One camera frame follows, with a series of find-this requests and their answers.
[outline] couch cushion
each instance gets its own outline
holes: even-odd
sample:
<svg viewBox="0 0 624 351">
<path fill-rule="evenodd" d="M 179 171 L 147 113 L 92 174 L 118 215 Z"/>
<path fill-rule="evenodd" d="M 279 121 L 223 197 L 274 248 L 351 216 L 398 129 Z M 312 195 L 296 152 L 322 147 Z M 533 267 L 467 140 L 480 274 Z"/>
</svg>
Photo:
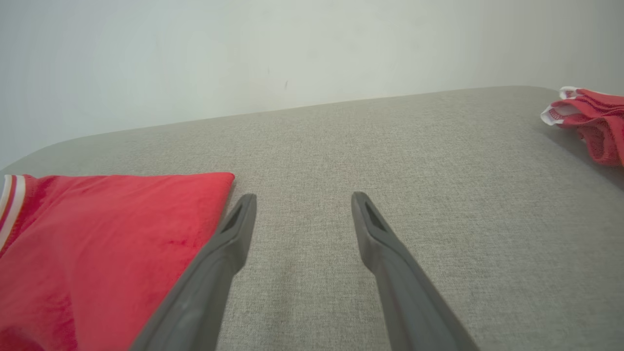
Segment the couch cushion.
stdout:
<svg viewBox="0 0 624 351">
<path fill-rule="evenodd" d="M 540 120 L 556 99 L 496 87 L 184 122 L 61 142 L 4 173 L 234 173 L 232 199 L 256 193 L 258 217 L 220 350 L 389 349 L 355 190 L 484 350 L 615 350 L 624 175 Z"/>
</svg>

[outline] white wall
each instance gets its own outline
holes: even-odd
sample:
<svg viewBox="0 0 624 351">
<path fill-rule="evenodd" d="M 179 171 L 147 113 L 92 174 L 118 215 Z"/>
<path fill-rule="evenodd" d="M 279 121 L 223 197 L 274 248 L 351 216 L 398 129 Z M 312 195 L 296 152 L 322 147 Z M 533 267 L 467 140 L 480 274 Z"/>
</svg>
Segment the white wall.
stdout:
<svg viewBox="0 0 624 351">
<path fill-rule="evenodd" d="M 0 0 L 0 168 L 90 134 L 368 97 L 624 94 L 623 18 L 622 0 Z"/>
</svg>

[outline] white stripe trim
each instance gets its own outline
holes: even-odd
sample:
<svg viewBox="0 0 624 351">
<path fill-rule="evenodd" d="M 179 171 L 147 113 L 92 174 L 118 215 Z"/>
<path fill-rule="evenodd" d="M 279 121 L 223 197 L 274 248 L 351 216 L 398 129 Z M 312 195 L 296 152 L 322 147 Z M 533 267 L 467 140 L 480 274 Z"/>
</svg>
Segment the white stripe trim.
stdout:
<svg viewBox="0 0 624 351">
<path fill-rule="evenodd" d="M 17 220 L 17 215 L 19 215 L 19 211 L 22 209 L 24 197 L 26 196 L 26 180 L 24 179 L 24 176 L 16 175 L 15 177 L 16 182 L 15 194 L 13 195 L 13 203 L 10 205 L 11 207 L 9 208 L 9 215 L 6 217 L 4 225 L 2 226 L 2 228 L 0 228 L 0 247 L 3 247 L 6 239 L 8 239 L 9 234 L 13 229 L 13 225 Z"/>
<path fill-rule="evenodd" d="M 11 192 L 11 184 L 13 183 L 13 177 L 10 174 L 4 176 L 4 189 L 2 190 L 2 197 L 0 197 L 0 217 L 4 213 L 4 208 L 9 200 L 9 193 Z"/>
</svg>

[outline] gray fabric surface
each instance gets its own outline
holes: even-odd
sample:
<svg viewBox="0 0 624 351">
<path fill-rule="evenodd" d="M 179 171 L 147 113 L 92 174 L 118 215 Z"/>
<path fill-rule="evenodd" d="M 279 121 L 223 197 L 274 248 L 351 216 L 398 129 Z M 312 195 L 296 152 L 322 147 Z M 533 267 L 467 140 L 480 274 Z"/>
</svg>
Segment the gray fabric surface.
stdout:
<svg viewBox="0 0 624 351">
<path fill-rule="evenodd" d="M 368 193 L 484 350 L 621 350 L 624 175 L 497 87 L 85 137 L 9 174 L 236 175 L 258 195 L 220 350 L 387 350 L 349 201 Z"/>
</svg>

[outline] folded red shirt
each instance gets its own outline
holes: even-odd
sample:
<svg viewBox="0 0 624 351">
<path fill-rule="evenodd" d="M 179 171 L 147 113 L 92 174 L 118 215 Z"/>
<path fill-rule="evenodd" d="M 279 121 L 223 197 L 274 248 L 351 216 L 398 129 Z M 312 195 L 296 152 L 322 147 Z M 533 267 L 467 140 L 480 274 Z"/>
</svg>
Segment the folded red shirt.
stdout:
<svg viewBox="0 0 624 351">
<path fill-rule="evenodd" d="M 563 87 L 562 100 L 542 113 L 551 126 L 576 129 L 599 164 L 624 166 L 624 97 Z"/>
<path fill-rule="evenodd" d="M 127 350 L 214 233 L 233 179 L 6 176 L 0 350 Z"/>
</svg>

